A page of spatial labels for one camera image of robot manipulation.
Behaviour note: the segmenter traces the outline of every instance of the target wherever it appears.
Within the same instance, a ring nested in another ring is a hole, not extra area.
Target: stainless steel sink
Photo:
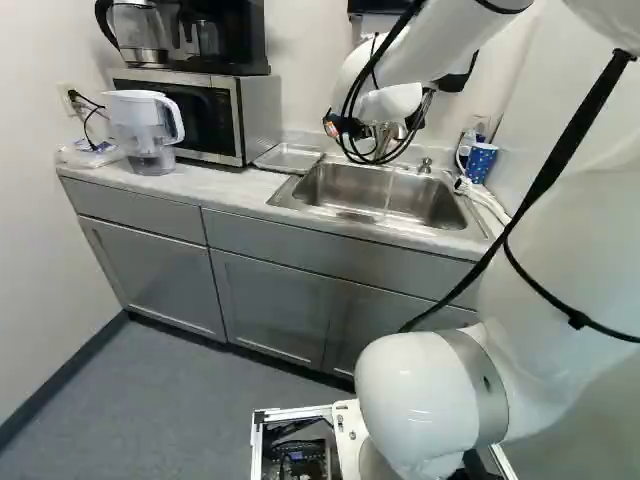
[[[338,161],[316,164],[302,179],[292,177],[269,205],[361,223],[413,231],[447,231],[457,237],[488,237],[466,199],[452,193],[443,171],[418,173]]]

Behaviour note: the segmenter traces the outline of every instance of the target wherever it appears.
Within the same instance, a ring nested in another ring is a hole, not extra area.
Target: countertop
[[[57,164],[59,176],[75,178],[109,187],[152,195],[222,212],[235,213],[261,220],[293,225],[352,238],[395,245],[413,250],[476,261],[491,240],[477,242],[439,233],[430,236],[346,219],[320,217],[283,207],[267,205],[267,201],[289,178],[288,175],[255,168],[230,170],[224,167],[201,167],[178,163],[168,175],[142,176],[132,172],[126,160],[96,169]],[[482,216],[491,234],[499,234],[501,225],[481,206]]]

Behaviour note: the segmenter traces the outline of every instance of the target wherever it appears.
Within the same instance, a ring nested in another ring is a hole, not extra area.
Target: floor
[[[0,479],[246,480],[252,410],[352,396],[129,323],[0,453]]]

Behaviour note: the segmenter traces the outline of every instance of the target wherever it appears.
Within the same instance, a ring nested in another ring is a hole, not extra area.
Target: blue cup
[[[483,184],[487,174],[498,158],[498,147],[490,143],[476,143],[471,148],[466,175],[472,183]]]

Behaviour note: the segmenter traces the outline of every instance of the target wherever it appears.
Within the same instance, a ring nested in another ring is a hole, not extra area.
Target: appliance
[[[176,70],[224,75],[268,75],[264,0],[182,0],[172,24],[173,47],[197,43],[197,54],[176,59]]]
[[[96,0],[95,15],[129,66],[222,75],[271,73],[264,0]]]
[[[112,25],[108,17],[112,15]],[[120,51],[127,65],[161,67],[169,60],[162,18],[151,0],[97,0],[100,30]]]
[[[182,113],[184,140],[178,157],[245,167],[281,142],[280,77],[234,77],[203,73],[115,69],[116,90],[154,90]]]
[[[104,92],[114,137],[135,173],[164,175],[175,169],[169,145],[184,139],[178,105],[160,92],[122,90]]]

